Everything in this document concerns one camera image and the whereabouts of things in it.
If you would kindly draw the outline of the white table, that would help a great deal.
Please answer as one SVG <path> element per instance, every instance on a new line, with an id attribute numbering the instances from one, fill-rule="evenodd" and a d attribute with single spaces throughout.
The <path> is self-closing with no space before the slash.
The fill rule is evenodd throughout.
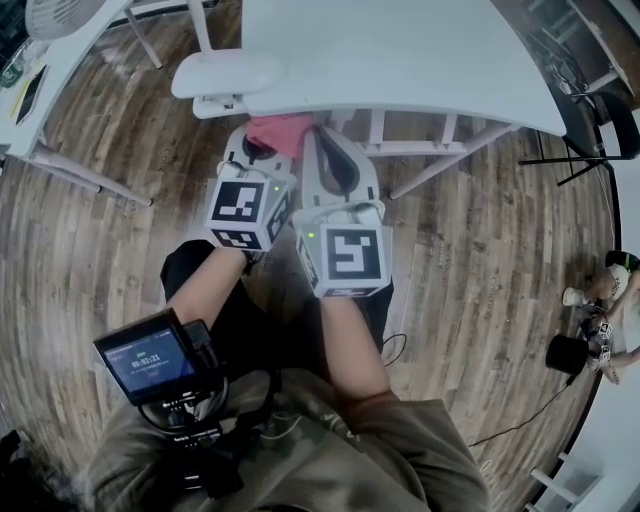
<path id="1" fill-rule="evenodd" d="M 110 24 L 93 21 L 84 29 L 60 40 L 44 42 L 46 50 L 11 89 L 0 90 L 0 153 L 16 157 L 61 179 L 94 193 L 102 189 L 144 206 L 152 200 L 92 171 L 51 148 L 41 139 L 49 114 L 79 64 Z M 46 65 L 48 71 L 30 115 L 19 126 L 11 119 L 29 80 Z"/>
<path id="2" fill-rule="evenodd" d="M 492 0 L 244 0 L 241 20 L 243 48 L 285 69 L 245 98 L 250 114 L 368 109 L 370 155 L 435 156 L 394 198 L 507 132 L 566 132 L 541 72 Z M 487 126 L 460 144 L 389 143 L 379 136 L 388 111 Z"/>

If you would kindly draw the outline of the black smartphone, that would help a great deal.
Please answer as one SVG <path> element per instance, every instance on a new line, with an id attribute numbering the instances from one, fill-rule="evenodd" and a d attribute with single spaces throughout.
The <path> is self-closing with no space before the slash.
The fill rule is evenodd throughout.
<path id="1" fill-rule="evenodd" d="M 29 80 L 24 92 L 21 95 L 20 103 L 15 114 L 15 125 L 19 126 L 30 115 L 40 94 L 42 83 L 46 77 L 48 67 L 41 69 Z"/>

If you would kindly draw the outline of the black chest monitor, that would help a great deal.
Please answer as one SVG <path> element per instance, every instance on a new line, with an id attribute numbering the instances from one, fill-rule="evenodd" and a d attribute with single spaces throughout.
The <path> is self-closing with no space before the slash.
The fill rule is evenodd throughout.
<path id="1" fill-rule="evenodd" d="M 174 400 L 198 386 L 202 365 L 173 309 L 103 335 L 94 347 L 135 407 Z"/>

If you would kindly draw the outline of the person's left forearm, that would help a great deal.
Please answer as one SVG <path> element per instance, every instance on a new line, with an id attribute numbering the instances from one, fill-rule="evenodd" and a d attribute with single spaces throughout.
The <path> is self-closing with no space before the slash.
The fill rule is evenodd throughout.
<path id="1" fill-rule="evenodd" d="M 246 257 L 240 250 L 214 249 L 168 301 L 168 308 L 182 324 L 201 320 L 211 328 L 246 264 Z"/>

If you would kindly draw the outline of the person's olive shirt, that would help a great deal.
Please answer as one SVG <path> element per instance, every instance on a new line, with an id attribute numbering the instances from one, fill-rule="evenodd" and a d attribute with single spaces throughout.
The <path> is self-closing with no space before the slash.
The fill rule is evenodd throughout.
<path id="1" fill-rule="evenodd" d="M 92 512 L 491 512 L 484 479 L 439 400 L 380 399 L 346 413 L 333 389 L 286 370 L 268 428 L 220 500 L 170 479 L 169 441 L 127 403 L 88 466 Z"/>

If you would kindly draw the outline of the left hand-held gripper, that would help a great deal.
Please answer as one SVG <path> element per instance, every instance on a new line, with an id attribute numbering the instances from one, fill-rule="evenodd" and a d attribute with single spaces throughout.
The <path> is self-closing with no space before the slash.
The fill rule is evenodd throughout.
<path id="1" fill-rule="evenodd" d="M 229 136 L 204 225 L 219 248 L 268 252 L 291 215 L 293 160 L 276 153 L 269 159 L 269 171 L 251 168 L 256 145 L 247 131 L 244 124 Z"/>

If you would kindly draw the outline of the white wooden shelf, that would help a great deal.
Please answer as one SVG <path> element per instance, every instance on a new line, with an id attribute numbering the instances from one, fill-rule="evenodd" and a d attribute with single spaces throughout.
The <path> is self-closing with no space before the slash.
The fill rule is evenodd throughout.
<path id="1" fill-rule="evenodd" d="M 576 512 L 576 508 L 598 486 L 602 476 L 589 470 L 575 457 L 565 452 L 558 454 L 560 468 L 567 468 L 569 477 L 561 480 L 558 474 L 550 476 L 538 468 L 530 471 L 530 476 L 542 485 L 543 491 L 551 492 L 560 498 L 565 506 L 561 512 Z"/>

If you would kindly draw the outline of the small white desk fan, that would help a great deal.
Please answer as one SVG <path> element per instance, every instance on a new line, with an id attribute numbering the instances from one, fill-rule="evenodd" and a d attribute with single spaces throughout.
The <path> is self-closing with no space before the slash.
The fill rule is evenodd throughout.
<path id="1" fill-rule="evenodd" d="M 36 40 L 54 41 L 70 36 L 93 21 L 111 24 L 122 13 L 156 68 L 162 63 L 132 12 L 131 5 L 158 0 L 26 0 L 25 23 Z M 242 110 L 244 97 L 273 86 L 284 75 L 284 65 L 260 51 L 212 47 L 202 0 L 186 0 L 200 50 L 178 66 L 171 91 L 179 99 L 213 102 L 217 108 Z"/>

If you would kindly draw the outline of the black folding chair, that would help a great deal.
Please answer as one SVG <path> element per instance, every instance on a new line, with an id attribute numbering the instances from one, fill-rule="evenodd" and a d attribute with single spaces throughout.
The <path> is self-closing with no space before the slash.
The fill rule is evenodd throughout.
<path id="1" fill-rule="evenodd" d="M 606 91 L 566 94 L 548 85 L 566 127 L 562 140 L 576 156 L 520 160 L 521 166 L 568 163 L 571 175 L 557 183 L 559 187 L 599 166 L 612 171 L 611 162 L 630 161 L 640 155 L 640 129 L 630 107 L 618 96 Z M 597 107 L 589 101 L 599 99 L 613 126 L 618 142 L 617 154 L 608 154 L 596 126 L 602 120 Z"/>

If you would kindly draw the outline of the person's right forearm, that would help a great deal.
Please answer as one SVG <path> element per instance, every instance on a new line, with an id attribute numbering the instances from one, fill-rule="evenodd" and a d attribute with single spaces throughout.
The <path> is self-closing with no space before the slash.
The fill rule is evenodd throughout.
<path id="1" fill-rule="evenodd" d="M 395 403 L 389 376 L 365 319 L 349 298 L 320 301 L 327 368 L 347 416 Z"/>

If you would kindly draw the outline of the black bucket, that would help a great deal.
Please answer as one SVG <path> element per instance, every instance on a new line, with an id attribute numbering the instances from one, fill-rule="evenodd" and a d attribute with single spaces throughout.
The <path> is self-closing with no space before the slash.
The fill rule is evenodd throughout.
<path id="1" fill-rule="evenodd" d="M 545 365 L 549 369 L 576 377 L 585 367 L 588 356 L 587 340 L 556 335 L 548 344 Z"/>

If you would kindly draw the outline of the pink cloth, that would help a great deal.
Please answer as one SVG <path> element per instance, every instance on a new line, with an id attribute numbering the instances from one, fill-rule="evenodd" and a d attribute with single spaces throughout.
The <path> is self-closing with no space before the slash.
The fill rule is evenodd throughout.
<path id="1" fill-rule="evenodd" d="M 270 148 L 291 159 L 302 156 L 306 132 L 313 126 L 310 114 L 251 116 L 247 139 L 262 148 Z"/>

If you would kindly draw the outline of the white standing desk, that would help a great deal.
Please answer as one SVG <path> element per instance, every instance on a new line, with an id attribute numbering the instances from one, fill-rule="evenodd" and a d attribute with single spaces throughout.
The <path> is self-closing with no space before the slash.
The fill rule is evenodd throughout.
<path id="1" fill-rule="evenodd" d="M 640 101 L 640 7 L 635 0 L 567 0 L 606 57 L 607 70 L 589 92 L 620 82 Z"/>

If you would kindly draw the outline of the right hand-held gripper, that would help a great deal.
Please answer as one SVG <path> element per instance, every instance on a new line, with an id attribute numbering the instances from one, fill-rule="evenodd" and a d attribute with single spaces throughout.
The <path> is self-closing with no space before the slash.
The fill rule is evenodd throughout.
<path id="1" fill-rule="evenodd" d="M 349 203 L 321 206 L 329 194 Z M 306 209 L 296 211 L 292 222 L 296 252 L 315 297 L 369 297 L 391 283 L 393 229 L 383 224 L 385 205 L 378 198 L 376 168 L 355 142 L 329 127 L 306 132 L 301 164 Z"/>

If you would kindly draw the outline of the person's black trousers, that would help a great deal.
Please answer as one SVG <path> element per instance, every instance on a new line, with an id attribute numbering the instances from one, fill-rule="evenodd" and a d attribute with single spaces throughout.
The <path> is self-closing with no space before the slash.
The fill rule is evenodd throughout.
<path id="1" fill-rule="evenodd" d="M 167 305 L 214 249 L 216 247 L 207 240 L 190 240 L 165 259 L 160 279 Z M 247 260 L 244 274 L 251 268 L 255 256 L 241 252 Z M 380 355 L 393 291 L 393 286 L 387 286 L 370 297 L 349 298 L 360 309 Z M 308 298 L 292 320 L 282 323 L 271 318 L 249 297 L 240 277 L 209 328 L 214 346 L 239 368 L 300 368 L 331 383 L 324 348 L 321 300 Z"/>

